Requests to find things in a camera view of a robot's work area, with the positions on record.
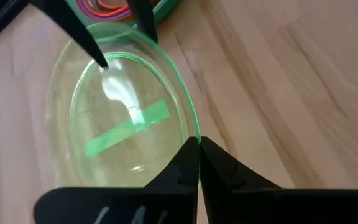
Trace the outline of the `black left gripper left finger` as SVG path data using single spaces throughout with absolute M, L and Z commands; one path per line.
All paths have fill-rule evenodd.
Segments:
M 35 203 L 36 224 L 196 224 L 200 143 L 190 137 L 146 186 L 60 187 Z

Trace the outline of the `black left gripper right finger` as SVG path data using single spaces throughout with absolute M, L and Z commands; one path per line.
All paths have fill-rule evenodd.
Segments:
M 358 189 L 281 187 L 207 137 L 200 181 L 212 224 L 358 224 Z

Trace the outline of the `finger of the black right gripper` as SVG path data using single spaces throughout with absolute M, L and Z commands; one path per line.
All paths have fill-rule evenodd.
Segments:
M 108 63 L 93 36 L 65 0 L 29 0 L 63 29 L 94 61 L 107 69 Z
M 137 28 L 154 42 L 158 42 L 153 6 L 149 0 L 127 0 Z

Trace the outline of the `purple opaque plastic plate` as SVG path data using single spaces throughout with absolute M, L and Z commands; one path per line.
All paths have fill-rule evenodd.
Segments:
M 103 0 L 107 4 L 118 6 L 127 4 L 126 0 Z M 96 0 L 75 0 L 80 11 L 94 21 L 125 22 L 133 18 L 130 9 L 123 11 L 106 9 L 100 6 Z

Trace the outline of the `light green large plate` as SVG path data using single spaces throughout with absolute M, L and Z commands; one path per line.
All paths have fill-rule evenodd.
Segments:
M 90 19 L 88 16 L 86 16 L 85 14 L 83 14 L 80 11 L 80 9 L 76 6 L 75 0 L 65 0 L 65 1 L 70 5 L 70 7 L 73 9 L 75 14 L 80 18 L 81 22 L 85 26 L 90 26 L 97 22 L 105 22 L 105 21 L 94 21 Z M 175 7 L 175 5 L 179 2 L 179 0 L 149 0 L 149 1 L 153 6 L 153 14 L 156 23 L 160 22 L 164 17 L 166 17 L 170 13 L 170 11 Z M 124 23 L 132 27 L 134 27 L 136 24 L 134 18 L 132 18 L 129 21 L 120 22 L 120 23 Z

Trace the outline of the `red opaque plastic plate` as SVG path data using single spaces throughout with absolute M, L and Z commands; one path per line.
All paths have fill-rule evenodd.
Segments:
M 123 11 L 123 10 L 127 10 L 129 8 L 128 4 L 120 4 L 118 6 L 114 6 L 111 4 L 107 4 L 106 2 L 104 2 L 103 0 L 96 0 L 96 2 L 102 6 L 103 8 L 106 9 L 111 9 L 111 10 L 118 10 L 118 11 Z

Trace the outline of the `lime green transparent plate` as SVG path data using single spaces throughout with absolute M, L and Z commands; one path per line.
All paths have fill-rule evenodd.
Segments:
M 143 187 L 200 136 L 193 102 L 170 57 L 145 34 L 120 23 L 88 30 L 108 67 L 74 40 L 55 64 L 46 112 L 55 183 Z

